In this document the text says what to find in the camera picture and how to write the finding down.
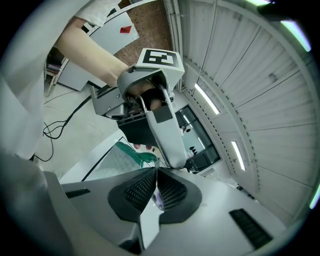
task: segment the black slot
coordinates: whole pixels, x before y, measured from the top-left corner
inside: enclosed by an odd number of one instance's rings
[[[85,33],[88,33],[89,32],[89,29],[87,29],[84,25],[82,26],[81,28]]]
[[[116,11],[117,11],[116,9],[112,9],[112,10],[109,12],[109,14],[108,14],[107,17],[109,17],[110,15],[114,14]]]
[[[256,250],[272,240],[244,209],[232,210],[229,214]]]
[[[82,188],[82,189],[79,189],[79,190],[65,192],[65,194],[66,194],[66,197],[70,199],[70,198],[75,198],[75,197],[78,197],[78,196],[82,196],[84,194],[88,194],[90,192],[91,191],[89,189]]]

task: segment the black vent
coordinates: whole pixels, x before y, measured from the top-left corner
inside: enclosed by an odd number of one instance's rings
[[[244,209],[232,210],[229,214],[255,249],[272,240],[272,237]]]
[[[83,189],[79,189],[79,190],[69,191],[69,192],[66,192],[65,194],[68,198],[75,198],[75,197],[82,196],[82,195],[90,193],[90,192],[91,191],[89,189],[83,188]]]
[[[143,179],[131,185],[124,191],[125,200],[134,208],[143,212],[155,191],[156,172],[152,171]]]
[[[187,195],[186,186],[170,176],[159,175],[158,184],[164,211],[179,205]]]

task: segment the window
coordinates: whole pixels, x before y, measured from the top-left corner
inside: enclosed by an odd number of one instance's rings
[[[220,160],[210,137],[191,108],[186,106],[175,115],[183,130],[182,140],[188,156],[184,167],[198,173]]]

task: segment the brick wall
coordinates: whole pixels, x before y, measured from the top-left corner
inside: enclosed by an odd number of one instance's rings
[[[123,0],[120,8],[128,6]],[[170,28],[163,0],[145,3],[128,12],[140,38],[133,41],[114,56],[131,66],[135,64],[143,48],[155,48],[172,51]]]

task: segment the black mesh panel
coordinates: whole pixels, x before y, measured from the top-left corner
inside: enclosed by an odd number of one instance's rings
[[[158,184],[161,184],[158,188],[163,201],[164,211],[179,205],[187,196],[187,188],[170,176],[160,174],[158,176]]]
[[[108,202],[121,219],[138,223],[156,189],[157,175],[155,168],[142,168],[134,172],[140,174],[110,190]]]
[[[146,177],[128,187],[124,191],[124,198],[134,208],[143,212],[155,191],[155,183],[156,172],[152,171]]]
[[[130,116],[117,122],[128,142],[158,147],[156,139],[149,128],[146,116]]]
[[[172,169],[160,167],[157,174],[164,213],[160,224],[181,223],[187,220],[199,207],[202,194],[192,182],[172,173]]]

